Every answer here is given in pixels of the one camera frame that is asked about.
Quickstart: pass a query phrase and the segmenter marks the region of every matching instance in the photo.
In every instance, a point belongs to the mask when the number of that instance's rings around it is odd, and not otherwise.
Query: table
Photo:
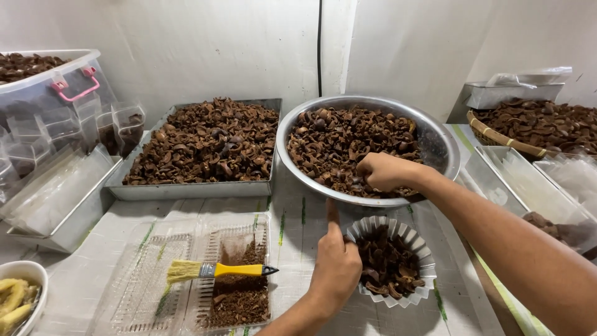
[[[457,139],[464,166],[469,149],[478,143],[467,125],[447,127]],[[85,334],[136,224],[190,218],[204,221],[220,215],[246,217],[263,212],[271,216],[272,265],[282,270],[270,280],[277,284],[272,312],[277,317],[307,291],[317,241],[327,230],[322,196],[307,189],[282,165],[278,166],[271,198],[117,201],[73,255],[36,251],[0,237],[0,262],[37,261],[50,274],[48,304],[32,335],[80,336]],[[417,230],[432,250],[438,274],[435,295],[431,293],[417,306],[387,308],[355,292],[320,335],[522,334],[470,246],[436,213],[428,201],[385,213]],[[341,209],[342,230],[365,215]],[[255,330],[234,332],[252,334]]]

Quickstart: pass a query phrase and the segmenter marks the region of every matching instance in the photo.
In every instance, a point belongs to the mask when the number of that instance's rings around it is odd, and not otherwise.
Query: yellow brush handle
[[[246,265],[246,266],[226,266],[221,263],[216,264],[215,277],[235,274],[240,276],[261,276],[263,265]]]

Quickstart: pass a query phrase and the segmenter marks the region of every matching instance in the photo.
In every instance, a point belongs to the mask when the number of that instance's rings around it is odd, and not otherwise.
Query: hand
[[[331,198],[325,202],[328,233],[319,240],[317,260],[306,296],[327,318],[336,314],[355,291],[363,265],[359,249],[340,231],[340,215]]]
[[[386,153],[369,153],[356,165],[356,169],[373,188],[392,191],[399,187],[416,189],[416,180],[429,167]]]

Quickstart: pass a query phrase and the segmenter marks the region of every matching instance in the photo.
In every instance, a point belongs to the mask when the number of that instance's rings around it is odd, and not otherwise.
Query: stainless steel bowl
[[[309,188],[339,201],[371,207],[397,207],[423,199],[422,197],[405,198],[364,198],[350,196],[325,187],[301,172],[288,155],[287,144],[290,130],[302,112],[316,111],[319,108],[349,109],[355,105],[370,110],[381,110],[383,114],[392,113],[396,117],[407,117],[417,125],[418,146],[425,165],[435,168],[450,180],[454,180],[460,170],[460,152],[454,138],[448,130],[429,114],[397,100],[366,96],[322,97],[303,103],[290,111],[278,126],[276,149],[284,166]]]

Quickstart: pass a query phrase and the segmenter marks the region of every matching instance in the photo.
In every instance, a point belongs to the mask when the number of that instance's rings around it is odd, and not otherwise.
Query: brush bristles
[[[197,279],[199,277],[199,269],[201,269],[200,262],[191,260],[172,260],[172,264],[168,269],[166,282],[171,285],[176,282]]]

